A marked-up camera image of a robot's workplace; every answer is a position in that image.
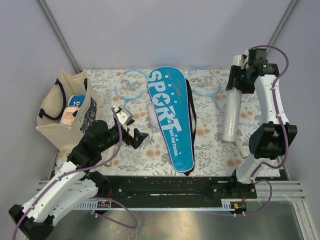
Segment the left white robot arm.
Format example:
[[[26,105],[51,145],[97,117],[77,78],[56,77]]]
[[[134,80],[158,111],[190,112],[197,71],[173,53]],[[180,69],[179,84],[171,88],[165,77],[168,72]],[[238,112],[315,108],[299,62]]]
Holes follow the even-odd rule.
[[[109,179],[96,168],[102,166],[102,152],[122,143],[137,149],[148,133],[137,128],[133,135],[118,120],[109,128],[103,120],[90,124],[58,173],[31,200],[13,205],[8,213],[15,223],[12,239],[21,231],[29,240],[45,240],[54,226],[88,199],[111,202]]]

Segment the blue badminton racket cover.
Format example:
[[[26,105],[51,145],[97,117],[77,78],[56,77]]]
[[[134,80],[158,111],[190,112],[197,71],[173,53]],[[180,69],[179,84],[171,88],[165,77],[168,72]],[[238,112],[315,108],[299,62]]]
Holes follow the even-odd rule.
[[[147,89],[174,170],[188,176],[195,168],[197,115],[184,74],[161,66],[147,77]]]

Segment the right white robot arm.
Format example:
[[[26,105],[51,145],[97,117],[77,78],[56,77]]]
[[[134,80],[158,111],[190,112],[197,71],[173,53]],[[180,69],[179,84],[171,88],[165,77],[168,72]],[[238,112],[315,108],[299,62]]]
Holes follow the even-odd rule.
[[[295,139],[298,128],[290,124],[282,105],[279,88],[278,65],[267,59],[268,45],[254,46],[242,55],[235,55],[229,72],[227,104],[225,109],[222,139],[235,142],[243,94],[257,94],[261,125],[249,138],[249,155],[244,163],[233,171],[222,193],[232,198],[254,194],[256,175],[262,166],[271,169],[282,168]]]

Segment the blue racket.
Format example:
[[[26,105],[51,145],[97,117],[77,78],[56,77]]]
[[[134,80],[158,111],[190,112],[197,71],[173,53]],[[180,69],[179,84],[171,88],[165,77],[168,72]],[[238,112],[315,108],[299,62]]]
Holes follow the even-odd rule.
[[[222,135],[228,99],[223,90],[223,76],[206,66],[196,66],[188,70],[187,79],[195,95],[198,118],[211,126],[214,133]]]
[[[124,100],[123,107],[129,101],[140,98],[147,88],[147,75],[139,69],[127,69],[117,78],[114,93]]]

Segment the white shuttlecock tube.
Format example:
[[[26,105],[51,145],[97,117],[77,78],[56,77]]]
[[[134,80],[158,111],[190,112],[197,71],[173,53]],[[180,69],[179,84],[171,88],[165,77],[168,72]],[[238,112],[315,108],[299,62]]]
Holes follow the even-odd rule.
[[[242,55],[234,55],[232,57],[228,83],[225,88],[227,93],[227,103],[222,140],[226,142],[235,142],[237,137],[242,92],[235,87],[235,81],[237,73],[241,69],[243,62],[244,58]]]

